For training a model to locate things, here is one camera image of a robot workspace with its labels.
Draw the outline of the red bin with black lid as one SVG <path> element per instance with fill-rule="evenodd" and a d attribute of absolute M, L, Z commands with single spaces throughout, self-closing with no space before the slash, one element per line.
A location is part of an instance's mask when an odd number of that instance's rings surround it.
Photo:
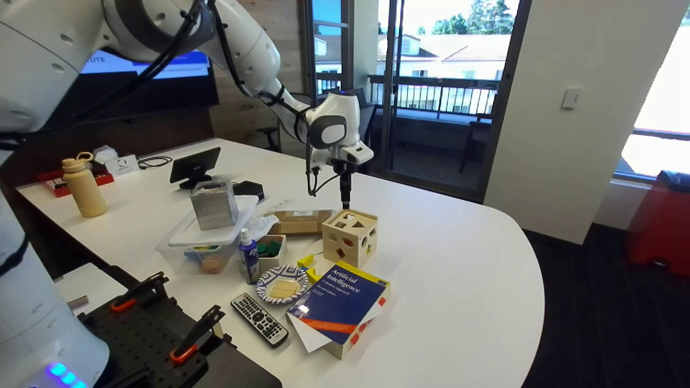
<path fill-rule="evenodd" d="M 633 263 L 658 263 L 690 279 L 690 174 L 658 174 L 629 226 L 626 253 Z"/>

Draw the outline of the flat wooden piece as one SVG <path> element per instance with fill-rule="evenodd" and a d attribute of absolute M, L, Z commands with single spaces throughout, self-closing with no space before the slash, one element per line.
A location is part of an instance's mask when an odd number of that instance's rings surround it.
<path fill-rule="evenodd" d="M 291 298 L 301 289 L 295 280 L 276 280 L 267 287 L 267 295 L 274 299 Z"/>

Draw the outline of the red tray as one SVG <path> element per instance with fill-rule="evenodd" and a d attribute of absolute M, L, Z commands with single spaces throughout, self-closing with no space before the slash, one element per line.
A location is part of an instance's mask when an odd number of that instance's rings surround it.
<path fill-rule="evenodd" d="M 96 172 L 94 172 L 93 175 L 98 186 L 104 186 L 114 182 L 113 175 L 107 172 L 105 174 L 96 174 Z M 55 197 L 71 196 L 71 190 L 67 187 L 66 182 L 63 180 L 63 176 L 64 172 L 62 170 L 52 170 L 44 174 L 38 174 L 36 179 L 37 182 L 41 183 L 49 192 L 54 194 Z"/>

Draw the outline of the white card box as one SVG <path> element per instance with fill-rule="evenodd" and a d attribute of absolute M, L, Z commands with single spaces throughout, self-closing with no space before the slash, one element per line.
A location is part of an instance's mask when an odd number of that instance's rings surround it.
<path fill-rule="evenodd" d="M 141 170 L 139 160 L 135 155 L 126 155 L 114 158 L 105 162 L 107 172 L 113 176 L 114 179 L 123 177 L 124 175 L 134 174 Z"/>

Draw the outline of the flat cardboard box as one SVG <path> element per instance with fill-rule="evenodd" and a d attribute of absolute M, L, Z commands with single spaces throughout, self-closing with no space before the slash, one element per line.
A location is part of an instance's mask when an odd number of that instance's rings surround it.
<path fill-rule="evenodd" d="M 271 235 L 321 235 L 322 225 L 335 210 L 288 210 L 266 213 L 265 216 L 276 216 L 278 223 L 270 230 Z"/>

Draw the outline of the wooden shape sorter cube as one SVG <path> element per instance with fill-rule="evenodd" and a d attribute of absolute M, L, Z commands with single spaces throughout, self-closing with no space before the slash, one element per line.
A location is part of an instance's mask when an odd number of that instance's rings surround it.
<path fill-rule="evenodd" d="M 375 255 L 378 246 L 378 216 L 343 209 L 321 224 L 323 257 L 356 268 Z"/>

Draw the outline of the silver tissue box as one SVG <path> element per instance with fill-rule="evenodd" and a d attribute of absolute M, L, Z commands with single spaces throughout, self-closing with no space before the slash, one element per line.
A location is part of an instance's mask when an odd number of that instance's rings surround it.
<path fill-rule="evenodd" d="M 190 196 L 202 231 L 235 226 L 239 209 L 231 184 L 218 181 L 197 183 Z"/>

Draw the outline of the glass balcony door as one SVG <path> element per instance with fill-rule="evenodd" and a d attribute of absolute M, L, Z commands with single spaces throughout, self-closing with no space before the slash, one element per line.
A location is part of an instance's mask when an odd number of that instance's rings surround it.
<path fill-rule="evenodd" d="M 298 0 L 308 93 L 377 105 L 360 172 L 485 199 L 533 0 Z"/>

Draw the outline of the cream water bottle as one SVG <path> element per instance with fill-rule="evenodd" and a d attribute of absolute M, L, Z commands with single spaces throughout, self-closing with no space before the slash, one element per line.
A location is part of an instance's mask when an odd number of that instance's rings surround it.
<path fill-rule="evenodd" d="M 108 211 L 91 169 L 93 159 L 92 153 L 81 152 L 75 158 L 66 158 L 61 162 L 63 180 L 84 218 L 96 218 Z"/>

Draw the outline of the window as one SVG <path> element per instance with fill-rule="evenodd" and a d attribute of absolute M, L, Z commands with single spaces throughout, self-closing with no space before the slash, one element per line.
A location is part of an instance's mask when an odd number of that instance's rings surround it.
<path fill-rule="evenodd" d="M 645 182 L 690 174 L 690 6 L 657 71 L 614 176 Z"/>

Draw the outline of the small spray bottle blue label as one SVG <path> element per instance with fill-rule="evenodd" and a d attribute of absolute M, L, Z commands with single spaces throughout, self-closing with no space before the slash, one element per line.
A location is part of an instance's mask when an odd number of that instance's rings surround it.
<path fill-rule="evenodd" d="M 256 285 L 261 276 L 257 241 L 251 238 L 247 228 L 241 230 L 239 251 L 243 263 L 245 280 L 249 285 Z"/>

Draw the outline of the blue and yellow book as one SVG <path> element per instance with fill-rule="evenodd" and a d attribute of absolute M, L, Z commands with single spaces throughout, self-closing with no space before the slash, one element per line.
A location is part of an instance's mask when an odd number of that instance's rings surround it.
<path fill-rule="evenodd" d="M 337 262 L 286 311 L 308 353 L 323 349 L 342 359 L 390 298 L 390 282 Z"/>

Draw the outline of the flat black device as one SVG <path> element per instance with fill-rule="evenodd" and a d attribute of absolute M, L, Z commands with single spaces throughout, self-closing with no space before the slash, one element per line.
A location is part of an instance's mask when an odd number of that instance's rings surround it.
<path fill-rule="evenodd" d="M 258 198 L 258 202 L 261 202 L 265 199 L 263 185 L 250 180 L 233 182 L 232 191 L 234 192 L 235 196 L 256 196 Z"/>

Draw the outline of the small box of green blocks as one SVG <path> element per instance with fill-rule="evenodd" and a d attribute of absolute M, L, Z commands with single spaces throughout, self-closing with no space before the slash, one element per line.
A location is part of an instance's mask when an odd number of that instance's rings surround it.
<path fill-rule="evenodd" d="M 287 252 L 286 235 L 266 235 L 257 241 L 261 272 L 282 265 Z"/>

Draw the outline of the yellow block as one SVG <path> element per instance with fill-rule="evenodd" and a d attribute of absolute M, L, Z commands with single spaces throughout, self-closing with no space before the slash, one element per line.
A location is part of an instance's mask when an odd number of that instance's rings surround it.
<path fill-rule="evenodd" d="M 306 273 L 308 282 L 311 285 L 315 284 L 316 282 L 318 282 L 318 280 L 320 280 L 321 276 L 318 275 L 316 269 L 315 254 L 309 254 L 301 258 L 301 260 L 298 260 L 298 262 L 296 262 L 296 265 L 301 270 L 303 270 L 304 273 Z"/>

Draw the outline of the wall screen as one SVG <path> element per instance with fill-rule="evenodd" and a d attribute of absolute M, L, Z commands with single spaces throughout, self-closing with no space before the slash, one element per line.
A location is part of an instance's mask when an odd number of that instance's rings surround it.
<path fill-rule="evenodd" d="M 47 120 L 45 128 L 58 126 L 86 110 L 135 79 L 147 66 L 146 63 L 97 51 L 84 64 L 76 81 Z M 166 110 L 209 107 L 218 103 L 215 75 L 209 57 L 200 51 L 192 51 L 173 59 L 160 74 L 133 95 L 97 113 L 88 121 L 120 120 Z"/>

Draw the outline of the white crumpled cloth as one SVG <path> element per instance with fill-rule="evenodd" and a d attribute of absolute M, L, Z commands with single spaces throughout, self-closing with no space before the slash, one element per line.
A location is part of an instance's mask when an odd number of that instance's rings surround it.
<path fill-rule="evenodd" d="M 243 229 L 243 238 L 247 237 L 254 241 L 269 234 L 274 225 L 279 223 L 279 218 L 274 214 L 249 219 Z"/>

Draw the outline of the black remote control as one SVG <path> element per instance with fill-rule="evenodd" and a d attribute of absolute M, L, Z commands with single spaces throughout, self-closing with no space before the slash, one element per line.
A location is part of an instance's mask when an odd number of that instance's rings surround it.
<path fill-rule="evenodd" d="M 241 293 L 232 299 L 231 307 L 270 347 L 279 347 L 287 341 L 289 332 L 286 327 L 248 293 Z"/>

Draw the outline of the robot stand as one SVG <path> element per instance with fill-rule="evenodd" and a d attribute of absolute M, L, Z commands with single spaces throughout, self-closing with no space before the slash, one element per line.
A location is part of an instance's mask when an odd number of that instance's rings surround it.
<path fill-rule="evenodd" d="M 111 312 L 111 302 L 137 284 L 122 285 L 91 264 L 56 280 L 62 296 L 77 304 L 79 321 L 110 350 L 95 388 L 282 388 L 276 376 L 237 349 L 221 320 L 215 334 L 205 334 L 197 352 L 175 366 L 170 351 L 202 315 L 190 317 L 170 295 L 147 307 Z"/>

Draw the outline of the black tablet on stand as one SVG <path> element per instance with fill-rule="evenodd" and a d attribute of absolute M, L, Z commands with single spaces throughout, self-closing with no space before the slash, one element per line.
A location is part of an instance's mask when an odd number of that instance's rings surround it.
<path fill-rule="evenodd" d="M 208 172 L 216 167 L 220 153 L 221 147 L 215 147 L 174 160 L 169 183 L 179 183 L 180 189 L 192 191 L 197 184 L 212 181 Z"/>

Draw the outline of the blue patterned paper plate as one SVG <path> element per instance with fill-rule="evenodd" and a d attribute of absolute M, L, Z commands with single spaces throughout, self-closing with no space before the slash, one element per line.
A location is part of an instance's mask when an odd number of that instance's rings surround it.
<path fill-rule="evenodd" d="M 288 304 L 299 299 L 308 289 L 306 271 L 294 265 L 281 265 L 267 270 L 256 284 L 256 293 L 270 304 Z"/>

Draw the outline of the clear plastic bin white lid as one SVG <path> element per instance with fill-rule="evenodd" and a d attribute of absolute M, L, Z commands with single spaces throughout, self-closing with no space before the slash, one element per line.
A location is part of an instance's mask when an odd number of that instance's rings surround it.
<path fill-rule="evenodd" d="M 234 226 L 202 231 L 194 211 L 185 216 L 155 250 L 177 274 L 220 274 L 238 251 L 241 230 L 259 202 L 257 196 L 236 197 L 239 216 Z"/>

